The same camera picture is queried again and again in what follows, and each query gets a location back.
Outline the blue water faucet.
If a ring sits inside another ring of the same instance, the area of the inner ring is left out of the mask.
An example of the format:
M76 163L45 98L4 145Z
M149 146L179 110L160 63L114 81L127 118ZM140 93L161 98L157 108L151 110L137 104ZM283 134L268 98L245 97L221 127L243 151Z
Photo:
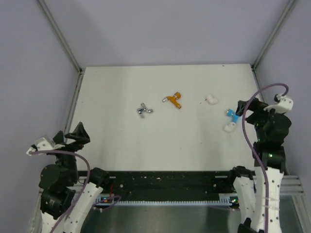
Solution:
M231 118L231 122L237 123L240 116L238 116L235 111L232 109L228 109L226 112L226 116Z

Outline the white elbow pipe fitting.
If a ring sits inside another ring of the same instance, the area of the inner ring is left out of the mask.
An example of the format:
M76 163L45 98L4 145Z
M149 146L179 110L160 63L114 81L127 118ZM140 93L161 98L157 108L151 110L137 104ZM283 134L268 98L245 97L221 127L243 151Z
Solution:
M235 130L236 123L235 122L229 122L227 125L224 126L224 131L227 133L231 133Z

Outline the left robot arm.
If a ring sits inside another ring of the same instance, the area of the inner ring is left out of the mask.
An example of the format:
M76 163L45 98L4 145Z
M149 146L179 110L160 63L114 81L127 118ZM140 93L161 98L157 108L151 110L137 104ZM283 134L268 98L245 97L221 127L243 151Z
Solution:
M72 189L79 175L76 156L90 137L79 122L73 132L59 131L53 139L43 137L35 143L37 151L54 155L56 162L45 166L40 175L42 232L79 233L97 196L110 188L108 173L90 168L79 193Z

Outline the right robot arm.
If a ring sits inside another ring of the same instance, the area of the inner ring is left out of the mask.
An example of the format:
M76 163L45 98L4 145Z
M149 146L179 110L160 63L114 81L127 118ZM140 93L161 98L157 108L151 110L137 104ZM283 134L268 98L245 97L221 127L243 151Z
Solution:
M238 102L235 114L254 126L257 141L252 145L254 171L236 166L230 171L227 187L239 200L240 233L280 233L280 187L285 174L283 147L291 121L285 115L292 110L293 100L275 95L275 104L257 98Z

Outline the white elbow fitting far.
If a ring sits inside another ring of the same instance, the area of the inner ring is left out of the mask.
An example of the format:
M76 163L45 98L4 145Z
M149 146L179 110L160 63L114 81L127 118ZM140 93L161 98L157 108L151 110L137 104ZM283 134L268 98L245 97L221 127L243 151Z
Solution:
M206 96L205 101L207 101L210 105L215 105L219 102L218 99L211 94Z

